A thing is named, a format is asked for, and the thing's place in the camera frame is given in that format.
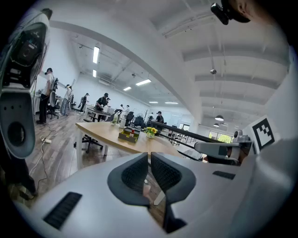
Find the window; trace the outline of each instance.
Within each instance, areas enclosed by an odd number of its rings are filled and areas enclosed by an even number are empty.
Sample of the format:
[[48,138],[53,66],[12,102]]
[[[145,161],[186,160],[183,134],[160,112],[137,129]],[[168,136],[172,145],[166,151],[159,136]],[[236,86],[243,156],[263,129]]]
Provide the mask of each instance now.
[[187,124],[180,124],[180,126],[179,126],[179,128],[180,129],[183,129],[183,130],[185,130],[185,131],[188,131],[189,130],[189,128],[190,128],[190,126],[189,125],[187,125]]
[[221,133],[217,133],[217,132],[213,132],[213,131],[209,132],[209,138],[215,139],[215,140],[218,140],[218,141],[222,141],[224,143],[231,143],[232,142],[232,137],[231,136],[221,134]]

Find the yellow flowers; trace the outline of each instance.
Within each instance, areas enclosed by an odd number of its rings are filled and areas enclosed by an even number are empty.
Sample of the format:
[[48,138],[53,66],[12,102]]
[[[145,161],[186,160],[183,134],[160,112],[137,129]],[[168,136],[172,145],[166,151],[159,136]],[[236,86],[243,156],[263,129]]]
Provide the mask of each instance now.
[[157,132],[157,130],[156,130],[155,128],[153,128],[153,127],[147,127],[147,128],[145,129],[145,132],[146,132],[146,133],[155,134],[155,133]]

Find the flower vase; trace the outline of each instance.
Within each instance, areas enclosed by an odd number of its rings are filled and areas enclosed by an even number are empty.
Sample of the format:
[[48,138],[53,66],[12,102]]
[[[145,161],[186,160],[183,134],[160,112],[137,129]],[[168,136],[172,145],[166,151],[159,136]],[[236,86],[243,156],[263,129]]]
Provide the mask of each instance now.
[[151,134],[151,133],[146,133],[146,136],[151,139],[154,138],[154,134]]

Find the camera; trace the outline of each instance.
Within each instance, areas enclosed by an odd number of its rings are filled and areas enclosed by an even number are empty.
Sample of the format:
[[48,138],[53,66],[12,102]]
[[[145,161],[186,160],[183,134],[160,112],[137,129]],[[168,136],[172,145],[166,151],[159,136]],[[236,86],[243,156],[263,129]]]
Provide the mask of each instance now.
[[217,16],[217,18],[224,24],[227,25],[229,23],[229,17],[224,12],[223,8],[220,7],[217,3],[213,3],[211,5],[211,11]]
[[211,69],[211,70],[210,70],[210,73],[211,73],[211,74],[216,74],[217,71],[216,71],[216,69]]

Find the power strip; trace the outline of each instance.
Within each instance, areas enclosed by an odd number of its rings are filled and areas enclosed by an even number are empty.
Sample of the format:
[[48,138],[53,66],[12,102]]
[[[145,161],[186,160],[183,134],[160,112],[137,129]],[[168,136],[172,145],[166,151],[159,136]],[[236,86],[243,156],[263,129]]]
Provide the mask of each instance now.
[[50,139],[46,139],[45,143],[46,143],[46,144],[51,144],[52,141],[51,141]]

